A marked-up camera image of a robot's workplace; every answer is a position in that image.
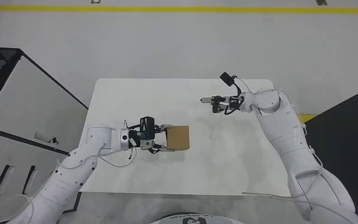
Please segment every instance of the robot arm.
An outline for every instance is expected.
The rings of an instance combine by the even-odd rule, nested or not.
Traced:
[[[224,73],[222,76],[220,78],[228,84],[228,74]],[[210,103],[213,112],[216,113],[224,111],[225,114],[230,114],[235,110],[253,112],[266,138],[280,155],[288,175],[291,197],[257,195],[295,200],[302,217],[314,224],[349,223],[341,216],[348,218],[351,223],[358,223],[358,216],[354,214],[355,207],[349,193],[343,184],[333,174],[323,169],[314,158],[314,151],[307,145],[305,139],[304,124],[301,124],[294,105],[282,91],[262,90],[258,93],[245,92],[231,97],[215,96],[203,98],[201,102]]]
[[[124,121],[122,129],[89,128],[86,144],[68,154],[35,194],[31,204],[28,204],[9,224],[56,223],[65,210],[68,200],[79,192],[96,169],[98,157],[127,151],[134,147],[148,150],[152,154],[160,151],[172,151],[154,141],[155,134],[165,132],[170,126],[168,124],[155,125],[154,118],[145,117],[141,118],[139,125],[132,127],[128,127],[127,122]],[[118,133],[119,147],[117,149],[113,149],[111,144],[113,130]]]

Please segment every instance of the yellow floor stripe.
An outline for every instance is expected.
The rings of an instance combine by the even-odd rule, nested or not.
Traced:
[[[305,123],[305,122],[311,120],[311,119],[314,118],[315,116],[317,116],[317,115],[315,115],[315,114],[301,114],[301,118],[302,118],[303,123]]]
[[[120,7],[120,6],[0,6],[0,11],[27,12],[206,12],[206,13],[287,13],[358,14],[358,8],[264,8],[264,7]]]

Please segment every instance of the white cable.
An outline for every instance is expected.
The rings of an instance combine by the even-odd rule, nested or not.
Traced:
[[[58,160],[56,160],[56,161],[57,161],[58,166],[60,166],[60,167],[62,167],[62,168],[64,168],[64,169],[66,169],[66,170],[73,170],[73,169],[76,169],[76,168],[82,166],[82,165],[86,162],[86,160],[88,160],[89,158],[91,158],[91,157],[97,157],[97,158],[100,158],[101,160],[103,160],[104,162],[107,162],[107,163],[108,163],[109,165],[111,165],[111,166],[114,166],[114,167],[117,167],[117,168],[123,168],[123,167],[129,166],[129,165],[135,160],[135,158],[136,158],[136,148],[134,148],[134,149],[135,149],[135,155],[134,155],[133,159],[132,159],[129,163],[127,163],[126,165],[123,165],[123,166],[114,165],[114,164],[108,162],[107,160],[105,160],[104,158],[102,158],[102,156],[99,156],[99,155],[88,156],[87,158],[85,158],[84,160],[82,160],[82,162],[81,162],[78,166],[74,166],[74,167],[65,167],[65,166],[61,165],[61,163],[60,163]]]
[[[249,194],[260,194],[260,195],[264,195],[264,196],[274,196],[274,197],[278,197],[278,198],[299,198],[301,196],[306,196],[308,194],[308,192],[311,190],[313,184],[316,182],[316,180],[321,176],[322,172],[323,172],[323,163],[322,161],[318,158],[318,156],[315,153],[312,153],[314,157],[317,158],[317,160],[319,161],[320,164],[320,169],[319,169],[319,173],[317,174],[317,176],[315,177],[315,179],[312,181],[312,183],[309,185],[308,189],[306,192],[304,192],[303,194],[299,194],[299,195],[295,195],[295,196],[281,196],[281,195],[277,195],[277,194],[264,194],[264,193],[255,193],[255,192],[247,192]]]
[[[6,199],[1,205],[0,205],[0,208],[3,207],[9,200],[13,199],[13,198],[17,198],[17,197],[25,197],[27,199],[27,201],[31,204],[31,215],[30,215],[30,218],[27,222],[27,224],[30,224],[31,220],[32,220],[32,217],[34,215],[34,212],[35,212],[35,206],[34,206],[34,203],[32,202],[32,198],[29,198],[28,196],[24,195],[24,194],[17,194],[17,195],[14,195],[12,197],[9,197],[8,199]],[[26,204],[24,206],[24,208],[22,210],[20,210],[20,212],[22,212],[26,207],[27,207],[28,204]],[[20,212],[16,213],[15,215],[11,215],[9,217],[6,217],[4,218],[3,220],[1,220],[0,222],[5,222],[5,221],[9,221],[11,219],[14,218],[14,216],[17,216]]]
[[[9,221],[9,220],[13,219],[14,217],[18,216],[21,212],[23,212],[23,210],[25,210],[25,208],[29,205],[29,203],[31,203],[32,212],[31,212],[31,217],[30,217],[30,219],[29,219],[29,222],[27,223],[27,224],[29,224],[30,221],[31,221],[31,219],[32,219],[32,216],[34,215],[34,212],[35,212],[35,207],[34,207],[34,204],[33,204],[32,200],[35,198],[35,196],[40,192],[40,190],[45,186],[45,184],[46,184],[48,181],[49,181],[49,179],[47,179],[47,180],[45,181],[45,183],[35,192],[35,194],[30,198],[31,200],[29,200],[29,199],[27,200],[28,203],[26,203],[26,204],[22,207],[22,209],[21,209],[19,212],[17,212],[16,214],[11,215],[11,216],[9,216],[9,217],[4,218],[4,219],[1,220],[0,222]],[[8,198],[7,200],[5,200],[5,202],[0,205],[0,208],[1,208],[2,206],[4,206],[4,204],[5,204],[7,201],[11,200],[12,198],[18,197],[18,196],[25,196],[26,198],[29,198],[28,196],[26,196],[26,195],[24,195],[24,194],[14,195],[14,196]]]
[[[287,201],[290,201],[290,202],[300,202],[300,203],[306,203],[306,204],[313,204],[315,206],[319,206],[319,207],[322,207],[322,208],[325,208],[331,212],[333,212],[334,214],[340,216],[341,218],[343,218],[344,220],[346,220],[347,222],[349,222],[350,224],[354,224],[352,221],[350,221],[348,218],[344,217],[343,215],[339,214],[338,212],[326,207],[326,206],[323,206],[321,204],[318,204],[318,203],[314,203],[314,202],[306,202],[304,200],[291,200],[291,199],[285,199],[285,198],[275,198],[275,197],[272,197],[272,196],[267,196],[267,195],[261,195],[261,194],[257,194],[257,193],[249,193],[249,192],[242,192],[242,194],[249,194],[249,195],[255,195],[255,196],[260,196],[260,197],[265,197],[265,198],[271,198],[271,199],[276,199],[276,200],[287,200]]]
[[[264,90],[264,91],[261,91],[261,92],[252,92],[251,90],[250,90],[250,88],[248,87],[248,85],[244,82],[244,80],[242,80],[241,78],[239,78],[239,77],[237,77],[237,76],[235,76],[235,78],[237,78],[238,80],[240,80],[245,86],[246,86],[246,88],[247,88],[247,91],[249,92],[249,93],[251,93],[251,94],[253,94],[253,95],[257,95],[257,94],[264,94],[265,92],[273,92],[273,91],[278,91],[278,92],[282,92],[283,94],[285,94],[286,95],[286,97],[287,97],[287,99],[290,101],[290,99],[289,99],[289,97],[288,97],[288,95],[284,92],[284,91],[282,91],[282,90],[276,90],[276,89],[273,89],[273,90]],[[300,123],[301,123],[301,125],[304,125],[304,122],[303,122],[303,119],[302,119],[302,116],[301,116],[301,114],[299,113],[299,110],[298,110],[298,108],[296,107],[296,106],[294,106],[293,107],[293,110],[295,111],[295,113],[298,115],[298,117],[299,117],[299,119],[300,119]],[[303,130],[304,130],[304,132],[305,132],[305,136],[307,135],[307,128],[305,127],[305,125],[304,125],[304,127],[303,127]]]

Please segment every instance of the small cardboard box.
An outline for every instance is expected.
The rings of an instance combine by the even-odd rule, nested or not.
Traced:
[[[174,151],[190,148],[189,126],[172,126],[167,129],[167,148]]]

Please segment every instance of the black frame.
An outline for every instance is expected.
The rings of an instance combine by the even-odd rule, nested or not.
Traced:
[[[27,60],[29,60],[32,64],[34,64],[40,71],[42,71],[45,75],[47,75],[52,81],[54,81],[58,86],[60,86],[65,92],[67,92],[71,97],[73,97],[75,100],[77,100],[84,108],[88,110],[88,107],[81,102],[78,98],[76,98],[72,93],[70,93],[63,85],[61,85],[57,80],[55,80],[48,72],[46,72],[43,68],[41,68],[36,62],[34,62],[29,56],[27,56],[21,49],[19,48],[0,48],[1,50],[14,50],[15,53],[6,60],[6,63],[0,68],[0,91],[5,85],[6,81],[8,80],[9,76],[11,75],[13,69],[15,68],[17,62],[21,60],[21,57],[25,57]],[[38,142],[31,141],[26,138],[22,138],[19,136],[15,136],[13,134],[9,134],[3,131],[0,131],[0,136],[9,138],[18,142],[22,142],[25,144],[30,144],[32,146],[36,146],[39,148],[43,148],[45,150],[50,150],[59,154],[68,155],[68,152],[65,152],[63,150],[59,150],[54,147],[50,147]],[[69,213],[69,212],[75,212],[77,211],[79,200],[81,199],[82,192],[78,192],[76,201],[74,204],[73,209],[66,210],[63,212],[63,214]]]

